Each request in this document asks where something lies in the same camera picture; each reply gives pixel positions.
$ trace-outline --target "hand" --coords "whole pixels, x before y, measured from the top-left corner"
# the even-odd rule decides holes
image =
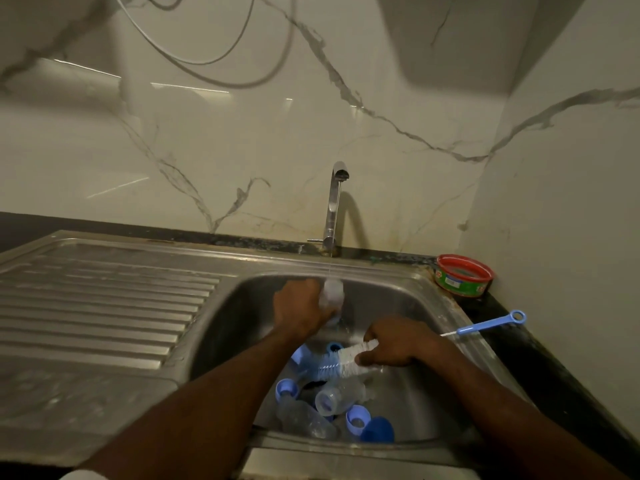
[[[452,342],[436,334],[424,322],[418,322],[399,315],[390,315],[374,322],[364,340],[377,339],[378,346],[356,356],[358,365],[372,364],[409,365],[412,359],[419,359],[433,365],[443,348],[453,346]]]
[[[320,283],[317,280],[288,281],[273,295],[274,330],[292,333],[300,343],[315,334],[336,310],[318,307]]]

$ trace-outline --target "chrome faucet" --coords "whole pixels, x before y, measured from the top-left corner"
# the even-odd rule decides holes
[[[338,204],[340,204],[340,186],[349,178],[347,165],[344,162],[336,162],[331,172],[331,186],[329,186],[329,206],[326,209],[324,222],[324,235],[322,239],[308,239],[309,242],[322,242],[325,253],[333,254],[335,247],[335,222],[338,217]]]

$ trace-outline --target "blue handle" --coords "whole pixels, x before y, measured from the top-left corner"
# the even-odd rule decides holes
[[[473,331],[485,330],[487,328],[493,328],[495,326],[504,325],[505,323],[523,324],[527,321],[527,316],[520,310],[513,310],[510,314],[500,318],[494,318],[493,320],[487,320],[486,322],[476,323],[474,325],[464,326],[457,330],[458,335],[464,335]]]

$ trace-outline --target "white cable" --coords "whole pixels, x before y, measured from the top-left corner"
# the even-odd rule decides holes
[[[184,64],[190,64],[190,65],[194,65],[194,66],[205,66],[205,65],[213,64],[215,62],[218,62],[218,61],[221,61],[222,59],[224,59],[236,47],[238,42],[240,42],[240,39],[242,39],[242,35],[244,35],[244,30],[246,29],[246,26],[249,24],[249,19],[251,18],[251,12],[253,11],[253,3],[254,3],[255,0],[251,0],[251,5],[249,5],[249,12],[246,14],[246,20],[244,21],[244,25],[242,26],[242,30],[240,30],[240,35],[238,35],[236,41],[233,42],[233,45],[231,47],[229,47],[229,49],[224,54],[220,55],[219,57],[216,57],[215,59],[211,59],[211,60],[208,60],[208,61],[192,61],[192,60],[189,60],[189,59],[183,59],[182,57],[178,57],[177,55],[172,54],[167,49],[165,49],[162,46],[158,45],[155,42],[155,40],[153,40],[151,37],[149,37],[149,35],[147,35],[147,33],[145,33],[145,31],[142,30],[142,28],[140,28],[140,25],[135,22],[135,20],[129,14],[129,11],[127,10],[127,7],[124,6],[124,3],[122,2],[122,0],[116,0],[116,1],[118,2],[118,5],[120,5],[122,10],[124,11],[124,14],[127,15],[127,18],[131,21],[131,23],[133,23],[133,26],[135,28],[137,28],[138,31],[142,34],[142,37],[146,38],[147,41],[151,45],[153,45],[156,49],[158,49],[164,55],[166,55],[167,57],[171,57],[172,59],[175,59],[178,62],[182,62]]]

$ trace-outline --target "forearm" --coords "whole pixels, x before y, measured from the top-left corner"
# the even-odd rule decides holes
[[[580,441],[471,363],[450,342],[428,363],[452,387],[479,430],[534,479],[625,479]]]
[[[157,404],[82,468],[109,480],[228,478],[264,396],[300,344],[273,331]]]

